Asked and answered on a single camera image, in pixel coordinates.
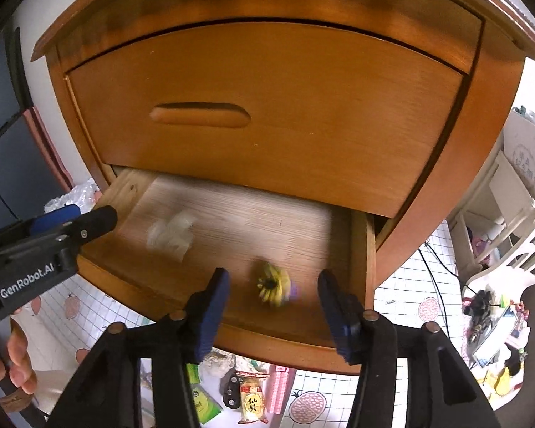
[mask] human hand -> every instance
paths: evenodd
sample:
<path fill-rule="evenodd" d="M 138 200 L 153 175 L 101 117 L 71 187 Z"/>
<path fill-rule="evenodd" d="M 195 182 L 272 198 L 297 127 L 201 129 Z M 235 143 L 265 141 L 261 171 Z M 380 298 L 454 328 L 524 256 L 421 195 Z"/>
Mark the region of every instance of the human hand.
<path fill-rule="evenodd" d="M 32 362 L 28 355 L 28 339 L 15 320 L 10 319 L 12 334 L 8 340 L 8 355 L 10 365 L 10 380 L 16 387 L 21 387 L 26 394 L 33 394 L 37 387 L 36 373 L 32 369 Z M 0 380 L 6 376 L 6 368 L 0 360 Z"/>

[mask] black cable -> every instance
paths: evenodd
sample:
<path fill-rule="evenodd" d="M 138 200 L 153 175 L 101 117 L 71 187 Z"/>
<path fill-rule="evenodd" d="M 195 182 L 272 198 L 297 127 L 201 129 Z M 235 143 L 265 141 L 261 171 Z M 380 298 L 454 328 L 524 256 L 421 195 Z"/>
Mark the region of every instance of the black cable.
<path fill-rule="evenodd" d="M 458 279 L 458 281 L 459 281 L 459 280 L 460 280 L 460 277 L 458 277 L 454 272 L 452 272 L 448 267 L 446 267 L 446 264 L 444 264 L 444 263 L 442 262 L 442 260 L 438 257 L 438 254 L 437 254 L 437 252 L 434 250 L 434 248 L 433 248 L 432 246 L 430 246 L 430 244 L 428 244 L 427 241 L 424 241 L 424 245 L 432 251 L 432 254 L 436 256 L 436 259 L 438 259 L 438 262 L 439 262 L 440 264 L 442 264 L 442 267 L 445 268 L 445 269 L 448 271 L 449 274 L 452 274 L 454 277 L 456 277 L 456 278 Z M 472 293 L 477 294 L 477 293 L 476 293 L 474 290 L 472 290 L 468 285 L 464 284 L 464 286 L 465 286 L 466 288 L 468 288 L 468 290 L 470 290 Z M 501 307 L 501 304 L 490 304 L 490 306 L 492 306 L 492 307 Z"/>
<path fill-rule="evenodd" d="M 454 277 L 456 277 L 458 279 L 458 281 L 460 281 L 460 277 L 458 275 L 456 275 L 453 271 L 451 271 L 447 266 L 446 264 L 444 264 L 442 262 L 442 259 L 440 259 L 440 257 L 438 256 L 438 253 L 434 250 L 434 248 L 432 246 L 430 246 L 430 244 L 427 242 L 427 241 L 424 241 L 424 246 L 426 246 L 427 248 L 429 248 L 431 251 L 432 251 L 432 254 L 435 255 L 436 259 L 438 259 L 438 262 L 442 265 L 443 268 L 446 269 L 446 271 L 448 271 L 449 274 L 453 275 Z M 468 285 L 464 284 L 464 286 L 466 288 L 468 288 L 468 290 L 470 290 L 472 293 L 474 294 L 477 294 L 477 292 L 475 292 L 474 290 L 472 290 Z"/>
<path fill-rule="evenodd" d="M 428 273 L 430 274 L 430 278 L 432 279 L 432 283 L 434 283 L 434 286 L 436 287 L 436 291 L 438 291 L 438 296 L 440 297 L 440 301 L 442 303 L 442 307 L 444 308 L 444 324 L 446 325 L 446 331 L 448 332 L 448 339 L 450 339 L 449 327 L 448 327 L 448 314 L 445 311 L 444 298 L 442 297 L 442 293 L 440 293 L 440 288 L 438 288 L 438 283 L 436 282 L 436 279 L 434 278 L 434 275 L 432 274 L 432 270 L 430 270 L 430 267 L 429 267 L 428 263 L 426 262 L 426 259 L 424 258 L 424 254 L 422 254 L 422 251 L 421 251 L 420 248 L 418 248 L 418 252 L 420 253 L 420 257 L 422 257 L 422 260 L 424 261 L 424 265 L 428 269 Z"/>

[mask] blue gripper pad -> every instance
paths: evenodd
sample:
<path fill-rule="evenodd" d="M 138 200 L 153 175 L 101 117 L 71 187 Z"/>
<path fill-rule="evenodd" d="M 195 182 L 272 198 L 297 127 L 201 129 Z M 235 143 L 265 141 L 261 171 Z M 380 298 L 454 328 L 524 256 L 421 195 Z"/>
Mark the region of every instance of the blue gripper pad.
<path fill-rule="evenodd" d="M 325 319 L 335 341 L 335 348 L 348 363 L 356 363 L 361 320 L 349 299 L 339 288 L 330 270 L 323 270 L 317 280 L 317 291 Z"/>
<path fill-rule="evenodd" d="M 40 217 L 36 217 L 30 226 L 30 235 L 36 235 L 65 222 L 70 222 L 77 219 L 80 215 L 81 211 L 77 204 L 68 204 Z"/>
<path fill-rule="evenodd" d="M 211 351 L 229 294 L 229 273 L 226 269 L 217 268 L 206 290 L 190 296 L 184 307 L 194 339 L 194 363 L 200 363 Z"/>

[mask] snack package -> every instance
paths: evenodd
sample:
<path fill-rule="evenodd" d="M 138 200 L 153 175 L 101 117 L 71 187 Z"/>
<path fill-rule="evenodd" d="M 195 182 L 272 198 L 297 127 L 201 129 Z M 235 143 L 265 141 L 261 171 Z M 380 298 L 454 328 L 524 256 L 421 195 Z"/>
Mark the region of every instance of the snack package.
<path fill-rule="evenodd" d="M 198 375 L 198 365 L 195 363 L 187 363 L 188 381 L 190 384 L 200 383 L 200 376 Z"/>
<path fill-rule="evenodd" d="M 262 389 L 262 379 L 268 375 L 256 374 L 253 377 L 249 373 L 238 372 L 238 376 L 243 377 L 240 384 L 240 397 L 242 399 L 242 418 L 238 424 L 253 422 L 268 423 Z"/>
<path fill-rule="evenodd" d="M 222 412 L 222 407 L 199 384 L 192 386 L 192 397 L 200 423 L 205 424 Z"/>

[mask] pink package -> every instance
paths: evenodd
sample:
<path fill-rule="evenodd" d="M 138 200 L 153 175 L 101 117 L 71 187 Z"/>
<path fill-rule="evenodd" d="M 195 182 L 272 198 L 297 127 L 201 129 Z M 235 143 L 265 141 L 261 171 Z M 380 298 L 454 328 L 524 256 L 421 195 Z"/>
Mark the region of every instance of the pink package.
<path fill-rule="evenodd" d="M 281 414 L 284 407 L 285 392 L 289 381 L 289 368 L 272 365 L 267 382 L 266 408 L 271 414 Z"/>

